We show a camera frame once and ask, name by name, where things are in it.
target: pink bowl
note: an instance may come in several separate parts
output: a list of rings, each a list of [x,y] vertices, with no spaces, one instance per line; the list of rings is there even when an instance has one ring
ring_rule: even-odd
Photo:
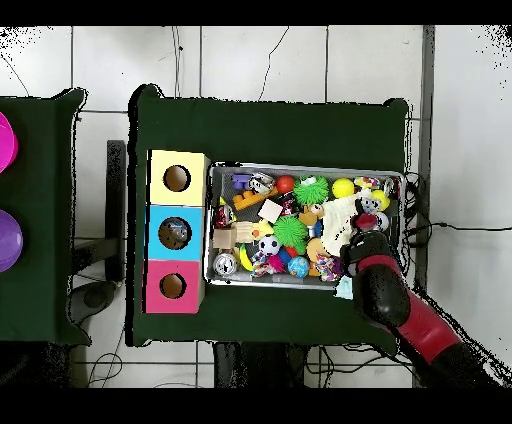
[[[0,173],[16,159],[18,154],[18,139],[14,134],[11,124],[0,112]]]

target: yellow banana toy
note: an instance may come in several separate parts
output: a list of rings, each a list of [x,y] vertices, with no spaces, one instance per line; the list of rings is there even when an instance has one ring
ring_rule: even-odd
[[[247,257],[247,251],[245,250],[245,244],[240,246],[240,263],[247,271],[252,271],[252,263]]]

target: purple bowl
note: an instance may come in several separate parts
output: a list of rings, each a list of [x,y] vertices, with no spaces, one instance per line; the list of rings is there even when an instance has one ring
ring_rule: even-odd
[[[12,267],[21,255],[23,235],[16,220],[0,209],[0,272]]]

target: green spiky ball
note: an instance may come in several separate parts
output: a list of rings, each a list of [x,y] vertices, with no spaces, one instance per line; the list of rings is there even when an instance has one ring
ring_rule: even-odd
[[[295,181],[293,192],[297,201],[301,205],[313,205],[315,203],[323,203],[329,195],[329,184],[325,177],[317,176],[316,182],[310,185],[301,184],[306,177],[301,177],[300,180]]]
[[[294,216],[282,216],[274,224],[274,235],[283,246],[297,249],[300,255],[306,252],[307,227]]]

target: black stand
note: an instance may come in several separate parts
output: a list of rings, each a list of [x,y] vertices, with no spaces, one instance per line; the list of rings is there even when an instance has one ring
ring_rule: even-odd
[[[73,275],[98,261],[105,261],[106,282],[85,284],[69,295],[71,320],[83,320],[107,308],[114,299],[114,282],[124,278],[126,145],[107,142],[105,238],[83,243],[73,251]]]
[[[309,346],[285,343],[214,344],[216,388],[305,388]]]

